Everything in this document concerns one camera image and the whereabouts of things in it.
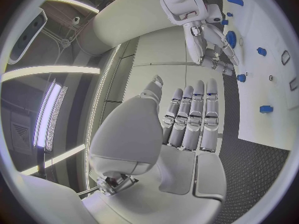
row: dark textured floor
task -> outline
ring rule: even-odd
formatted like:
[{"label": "dark textured floor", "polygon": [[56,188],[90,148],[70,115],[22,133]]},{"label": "dark textured floor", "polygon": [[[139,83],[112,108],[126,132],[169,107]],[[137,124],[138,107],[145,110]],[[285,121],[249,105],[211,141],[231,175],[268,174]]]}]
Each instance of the dark textured floor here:
[{"label": "dark textured floor", "polygon": [[[222,0],[207,0],[222,9]],[[225,55],[221,60],[229,62]],[[224,75],[225,118],[220,150],[226,179],[226,202],[215,224],[230,224],[267,192],[283,167],[288,151],[238,139],[239,91],[235,74]]]}]

